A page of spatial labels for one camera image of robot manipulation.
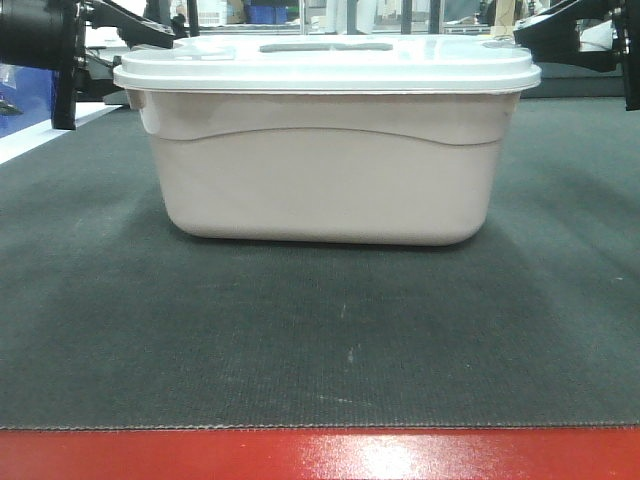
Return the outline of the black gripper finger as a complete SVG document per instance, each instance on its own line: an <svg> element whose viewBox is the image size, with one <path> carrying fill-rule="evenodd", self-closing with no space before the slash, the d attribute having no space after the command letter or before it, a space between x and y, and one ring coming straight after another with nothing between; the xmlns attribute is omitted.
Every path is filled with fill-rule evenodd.
<svg viewBox="0 0 640 480"><path fill-rule="evenodd" d="M174 33L170 26L134 14L114 1L83 1L85 21L93 28L115 28L119 37L130 47L150 45L169 49Z"/></svg>
<svg viewBox="0 0 640 480"><path fill-rule="evenodd" d="M619 1L559 1L545 11L520 21L513 30L515 42L531 52L536 63L572 65L593 71L613 71L625 60L617 41L585 50L578 22L605 20L621 9Z"/></svg>

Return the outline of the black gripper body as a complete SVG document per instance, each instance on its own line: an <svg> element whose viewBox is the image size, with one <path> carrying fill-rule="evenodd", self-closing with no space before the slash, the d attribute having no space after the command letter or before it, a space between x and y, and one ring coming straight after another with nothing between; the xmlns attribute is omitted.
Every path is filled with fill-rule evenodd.
<svg viewBox="0 0 640 480"><path fill-rule="evenodd" d="M80 6L79 1L1 3L1 62L56 74L51 124L59 130L76 128Z"/></svg>

